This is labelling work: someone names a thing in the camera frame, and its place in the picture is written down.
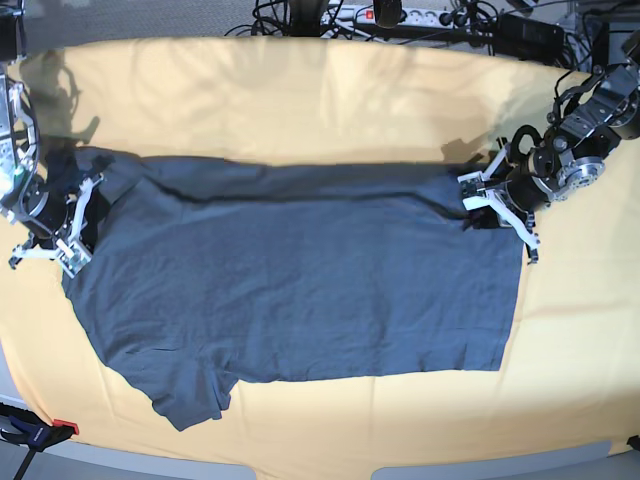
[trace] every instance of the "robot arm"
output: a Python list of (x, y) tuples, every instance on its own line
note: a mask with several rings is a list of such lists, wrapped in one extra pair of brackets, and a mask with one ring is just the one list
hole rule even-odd
[(23, 258), (55, 260), (73, 278), (91, 260), (81, 232), (85, 209), (102, 176), (85, 175), (76, 188), (61, 192), (38, 175), (40, 136), (33, 105), (24, 85), (6, 72), (6, 64), (19, 56), (16, 34), (22, 31), (22, 9), (8, 16), (0, 12), (2, 22), (15, 28), (3, 30), (0, 52), (0, 214), (29, 230), (28, 240), (13, 250), (9, 265), (15, 269)]
[[(525, 125), (484, 172), (458, 178), (465, 208), (484, 209), (499, 225), (513, 227), (532, 263), (540, 243), (533, 232), (535, 212), (591, 185), (621, 140), (640, 137), (640, 30), (623, 48), (626, 63), (596, 68), (582, 85), (556, 98), (543, 136)], [(588, 92), (591, 97), (581, 104)], [(526, 136), (534, 146), (523, 154), (520, 143)]]

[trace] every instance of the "gray t-shirt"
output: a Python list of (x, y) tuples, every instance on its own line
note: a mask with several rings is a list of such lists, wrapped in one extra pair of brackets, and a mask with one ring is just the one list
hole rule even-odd
[(178, 430), (221, 418), (238, 380), (500, 368), (522, 244), (462, 228), (447, 168), (76, 152), (98, 155), (112, 206), (65, 292)]

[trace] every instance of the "screw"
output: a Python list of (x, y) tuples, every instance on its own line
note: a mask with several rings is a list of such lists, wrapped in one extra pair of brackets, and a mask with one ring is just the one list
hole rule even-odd
[(569, 144), (567, 143), (567, 139), (564, 137), (556, 137), (553, 140), (553, 148), (555, 148), (558, 152), (564, 152)]

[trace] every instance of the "yellow fabric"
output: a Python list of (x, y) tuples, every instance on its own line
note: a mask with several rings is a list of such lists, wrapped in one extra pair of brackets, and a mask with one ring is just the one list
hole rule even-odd
[[(273, 164), (466, 161), (523, 123), (544, 128), (561, 73), (424, 48), (226, 39), (97, 44), (20, 70), (47, 134)], [(245, 464), (261, 480), (365, 480), (600, 440), (618, 452), (640, 432), (639, 154), (640, 141), (624, 143), (594, 186), (539, 215), (541, 262), (524, 269), (500, 372), (241, 382), (223, 420), (178, 433), (100, 364), (55, 265), (9, 270), (24, 231), (6, 222), (2, 346), (28, 404), (77, 422), (80, 441)]]

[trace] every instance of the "metal bracket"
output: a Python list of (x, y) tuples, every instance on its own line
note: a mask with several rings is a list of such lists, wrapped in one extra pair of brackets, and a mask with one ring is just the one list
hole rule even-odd
[(87, 265), (92, 258), (91, 252), (82, 243), (80, 233), (86, 226), (84, 212), (91, 199), (91, 193), (102, 181), (104, 177), (98, 175), (94, 178), (85, 178), (80, 184), (80, 191), (75, 201), (75, 212), (71, 221), (68, 234), (59, 237), (55, 241), (55, 249), (34, 248), (32, 239), (24, 245), (18, 245), (13, 249), (13, 256), (9, 265), (15, 268), (24, 258), (41, 258), (55, 260), (62, 267), (64, 272), (70, 277), (75, 276)]
[(507, 158), (510, 144), (506, 144), (493, 159), (489, 166), (482, 172), (473, 172), (458, 177), (458, 183), (462, 187), (462, 203), (468, 210), (490, 207), (498, 214), (501, 223), (506, 223), (513, 227), (520, 239), (527, 245), (532, 263), (537, 261), (537, 249), (540, 245), (538, 235), (533, 232), (535, 217), (533, 212), (527, 213), (526, 224), (508, 206), (504, 192), (496, 188), (486, 186), (486, 182), (498, 169), (500, 164)]
[(34, 154), (36, 153), (37, 146), (37, 133), (36, 126), (33, 118), (27, 115), (27, 113), (22, 108), (22, 92), (24, 91), (24, 84), (22, 83), (14, 83), (9, 89), (9, 102), (11, 103), (11, 108), (13, 110), (13, 115), (15, 118), (22, 120), (24, 126), (27, 130), (27, 139), (29, 148), (26, 151), (23, 151), (21, 148), (16, 148), (16, 153), (18, 154), (18, 159), (20, 164), (27, 170), (30, 170), (33, 166), (33, 162), (37, 160), (34, 158)]

